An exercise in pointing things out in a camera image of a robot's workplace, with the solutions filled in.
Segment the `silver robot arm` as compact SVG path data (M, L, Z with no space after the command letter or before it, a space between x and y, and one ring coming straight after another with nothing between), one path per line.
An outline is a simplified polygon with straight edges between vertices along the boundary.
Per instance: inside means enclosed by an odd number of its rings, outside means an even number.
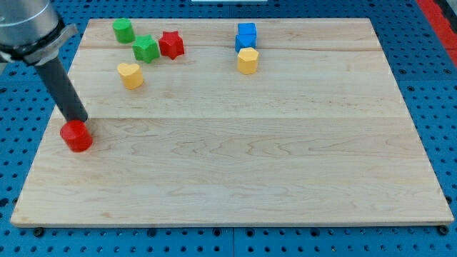
M1 60L41 66L78 33L50 0L1 0Z

